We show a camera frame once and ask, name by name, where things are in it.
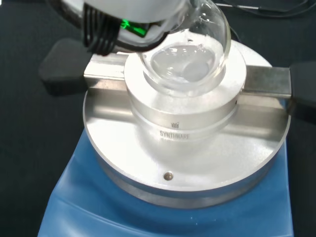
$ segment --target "logo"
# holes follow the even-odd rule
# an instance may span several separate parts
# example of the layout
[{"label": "logo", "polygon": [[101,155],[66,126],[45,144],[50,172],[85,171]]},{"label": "logo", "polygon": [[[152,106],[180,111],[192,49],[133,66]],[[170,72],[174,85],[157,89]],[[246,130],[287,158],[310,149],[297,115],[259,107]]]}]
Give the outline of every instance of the logo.
[{"label": "logo", "polygon": [[179,128],[179,122],[172,122],[171,127],[173,128]]}]

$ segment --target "black rubber grip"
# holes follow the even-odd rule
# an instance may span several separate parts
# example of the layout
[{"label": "black rubber grip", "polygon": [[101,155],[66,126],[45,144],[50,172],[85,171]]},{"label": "black rubber grip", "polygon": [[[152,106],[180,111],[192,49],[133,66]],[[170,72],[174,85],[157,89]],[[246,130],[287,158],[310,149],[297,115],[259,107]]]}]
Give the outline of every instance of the black rubber grip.
[{"label": "black rubber grip", "polygon": [[47,92],[54,96],[85,92],[84,70],[91,57],[92,53],[80,41],[58,41],[39,67],[39,77]]},{"label": "black rubber grip", "polygon": [[292,98],[290,115],[316,123],[316,62],[293,64],[290,67]]}]

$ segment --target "metal clamp bar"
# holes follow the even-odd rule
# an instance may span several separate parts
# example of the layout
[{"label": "metal clamp bar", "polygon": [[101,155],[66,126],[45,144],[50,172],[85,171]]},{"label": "metal clamp bar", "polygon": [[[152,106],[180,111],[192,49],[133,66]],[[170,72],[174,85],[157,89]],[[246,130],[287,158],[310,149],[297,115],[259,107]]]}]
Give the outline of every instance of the metal clamp bar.
[{"label": "metal clamp bar", "polygon": [[112,53],[107,57],[93,55],[84,71],[89,88],[126,90],[124,66],[128,55]]},{"label": "metal clamp bar", "polygon": [[290,99],[292,94],[290,69],[247,66],[246,82],[241,93]]}]

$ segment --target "green light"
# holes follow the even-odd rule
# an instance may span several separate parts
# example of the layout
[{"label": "green light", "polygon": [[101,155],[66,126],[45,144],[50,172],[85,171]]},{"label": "green light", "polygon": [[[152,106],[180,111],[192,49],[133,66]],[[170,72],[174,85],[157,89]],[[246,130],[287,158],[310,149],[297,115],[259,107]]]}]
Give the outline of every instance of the green light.
[{"label": "green light", "polygon": [[129,22],[126,19],[122,19],[122,23],[120,24],[120,26],[123,29],[126,29],[126,30],[140,36],[140,37],[144,37],[147,33],[147,30],[140,27],[140,24]]},{"label": "green light", "polygon": [[138,28],[138,27],[133,27],[134,31],[137,31],[138,33],[140,33],[141,35],[145,35],[146,31],[142,28]]},{"label": "green light", "polygon": [[120,26],[121,26],[123,29],[126,29],[127,27],[130,27],[129,21],[123,19]]}]

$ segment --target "black tabletop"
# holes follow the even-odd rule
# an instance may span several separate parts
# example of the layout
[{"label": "black tabletop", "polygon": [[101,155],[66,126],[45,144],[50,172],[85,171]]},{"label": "black tabletop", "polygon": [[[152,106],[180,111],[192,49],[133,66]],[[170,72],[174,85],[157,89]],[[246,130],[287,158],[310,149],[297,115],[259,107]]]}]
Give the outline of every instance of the black tabletop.
[{"label": "black tabletop", "polygon": [[[223,11],[241,41],[273,66],[316,60],[316,10],[281,20]],[[65,37],[79,39],[80,32],[43,3],[0,7],[0,236],[37,235],[83,130],[84,95],[50,97],[37,75],[53,44]],[[287,145],[296,236],[316,236],[315,144],[316,126],[293,119]]]}]

